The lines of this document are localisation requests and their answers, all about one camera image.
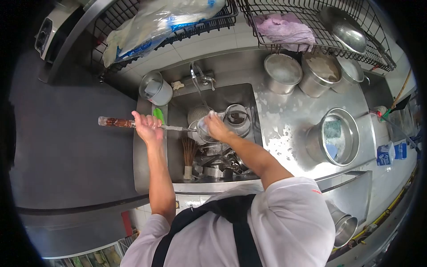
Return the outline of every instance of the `person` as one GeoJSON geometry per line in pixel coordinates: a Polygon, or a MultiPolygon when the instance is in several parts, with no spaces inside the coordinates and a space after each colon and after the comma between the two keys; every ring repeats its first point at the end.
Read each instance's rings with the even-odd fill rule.
{"type": "Polygon", "coordinates": [[[335,226],[314,180],[293,177],[269,152],[238,137],[211,111],[204,118],[209,135],[234,149],[260,177],[263,190],[251,194],[236,187],[175,216],[161,121],[132,114],[147,146],[152,215],[126,251],[121,267],[326,264],[335,226]]]}

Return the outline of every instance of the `hand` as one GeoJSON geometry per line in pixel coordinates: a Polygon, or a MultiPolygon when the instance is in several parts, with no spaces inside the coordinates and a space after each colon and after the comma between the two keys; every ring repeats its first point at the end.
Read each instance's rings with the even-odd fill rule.
{"type": "Polygon", "coordinates": [[[205,116],[204,120],[208,126],[208,134],[218,141],[227,143],[227,139],[234,134],[225,126],[218,114],[214,111],[209,111],[209,114],[205,116]]]}
{"type": "Polygon", "coordinates": [[[161,147],[163,146],[163,129],[159,128],[162,121],[151,115],[140,115],[136,111],[132,111],[135,117],[136,131],[144,140],[147,148],[150,146],[161,147]]]}

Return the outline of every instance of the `wooden handle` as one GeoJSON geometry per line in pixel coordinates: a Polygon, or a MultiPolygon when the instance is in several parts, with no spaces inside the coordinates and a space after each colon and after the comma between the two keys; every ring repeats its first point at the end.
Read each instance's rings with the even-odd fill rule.
{"type": "Polygon", "coordinates": [[[412,69],[409,69],[408,76],[406,76],[405,83],[403,84],[402,89],[401,89],[401,91],[399,92],[398,96],[397,96],[397,97],[396,97],[396,99],[393,101],[392,107],[391,107],[390,109],[394,109],[394,108],[396,107],[396,103],[397,103],[397,101],[399,100],[400,95],[403,93],[403,90],[405,89],[406,84],[408,83],[409,76],[411,76],[411,72],[412,72],[412,69]]]}
{"type": "Polygon", "coordinates": [[[134,120],[117,119],[117,118],[103,117],[103,116],[98,118],[98,124],[100,126],[117,126],[117,127],[124,127],[124,128],[135,128],[134,120]]]}

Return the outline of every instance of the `cloth rag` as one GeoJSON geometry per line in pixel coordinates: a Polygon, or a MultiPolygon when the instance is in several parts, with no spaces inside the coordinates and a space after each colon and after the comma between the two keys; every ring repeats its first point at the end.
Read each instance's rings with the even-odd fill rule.
{"type": "Polygon", "coordinates": [[[254,17],[260,34],[272,42],[305,43],[286,44],[282,47],[295,52],[310,52],[316,43],[312,30],[302,23],[294,13],[271,13],[254,17]]]}

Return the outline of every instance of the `apron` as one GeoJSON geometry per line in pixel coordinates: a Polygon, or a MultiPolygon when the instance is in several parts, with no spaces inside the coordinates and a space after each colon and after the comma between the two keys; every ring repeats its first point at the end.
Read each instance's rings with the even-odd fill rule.
{"type": "Polygon", "coordinates": [[[172,222],[169,233],[162,238],[157,246],[151,267],[163,267],[170,242],[175,234],[208,211],[224,217],[233,224],[240,267],[262,267],[248,224],[248,210],[254,197],[255,194],[227,197],[209,201],[198,208],[187,208],[178,213],[172,222]]]}

